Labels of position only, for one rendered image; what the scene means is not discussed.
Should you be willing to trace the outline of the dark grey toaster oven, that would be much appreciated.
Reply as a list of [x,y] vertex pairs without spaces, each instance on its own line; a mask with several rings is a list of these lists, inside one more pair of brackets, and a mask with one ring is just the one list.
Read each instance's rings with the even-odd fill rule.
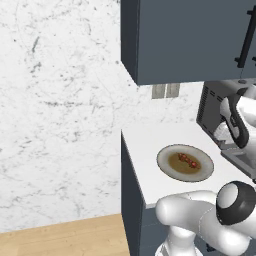
[[[256,169],[256,79],[205,82],[196,121],[220,151],[240,149]],[[232,141],[214,137],[222,122]]]

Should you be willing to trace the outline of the dark blue base cupboard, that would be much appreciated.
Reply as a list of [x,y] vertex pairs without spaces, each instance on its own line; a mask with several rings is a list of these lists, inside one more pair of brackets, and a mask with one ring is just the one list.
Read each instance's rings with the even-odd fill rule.
[[157,155],[174,144],[192,145],[167,136],[145,132],[121,132],[121,213],[130,256],[155,256],[168,235],[155,214],[159,198],[204,189],[206,182],[182,182],[167,176],[157,164]]

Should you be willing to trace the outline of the red kebab skewer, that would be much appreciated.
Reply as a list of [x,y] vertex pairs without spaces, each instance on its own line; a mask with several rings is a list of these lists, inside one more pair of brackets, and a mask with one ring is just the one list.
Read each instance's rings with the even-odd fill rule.
[[186,162],[191,168],[197,168],[198,164],[187,157],[186,154],[179,153],[178,158],[182,162]]

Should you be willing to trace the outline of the toaster oven door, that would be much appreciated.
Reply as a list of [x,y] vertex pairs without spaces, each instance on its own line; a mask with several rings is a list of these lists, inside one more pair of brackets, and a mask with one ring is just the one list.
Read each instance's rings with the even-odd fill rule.
[[221,151],[221,155],[256,183],[256,169],[252,167],[250,160],[243,151],[240,149],[226,149]]

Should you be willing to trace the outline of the grey wall outlet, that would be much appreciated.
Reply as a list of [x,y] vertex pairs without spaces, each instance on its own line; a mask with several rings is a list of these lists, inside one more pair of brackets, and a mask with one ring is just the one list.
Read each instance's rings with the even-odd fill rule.
[[152,98],[162,99],[165,97],[165,84],[157,84],[152,86]]
[[167,85],[166,88],[166,97],[167,98],[176,98],[179,96],[180,84],[171,83]]

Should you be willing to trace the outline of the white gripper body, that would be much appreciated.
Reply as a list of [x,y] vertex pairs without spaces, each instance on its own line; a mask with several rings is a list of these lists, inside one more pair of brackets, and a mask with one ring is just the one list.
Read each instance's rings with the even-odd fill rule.
[[219,141],[232,141],[233,138],[229,132],[228,126],[225,122],[218,125],[214,132],[214,137]]

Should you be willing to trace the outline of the grey round plate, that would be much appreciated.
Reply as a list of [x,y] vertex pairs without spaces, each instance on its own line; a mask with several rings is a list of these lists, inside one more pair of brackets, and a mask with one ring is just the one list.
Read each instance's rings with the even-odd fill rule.
[[[175,171],[168,164],[168,157],[175,152],[188,153],[196,157],[201,163],[201,170],[195,174],[182,174]],[[214,163],[204,151],[190,145],[173,144],[161,149],[156,157],[157,165],[167,176],[182,182],[201,182],[208,179],[214,171]]]

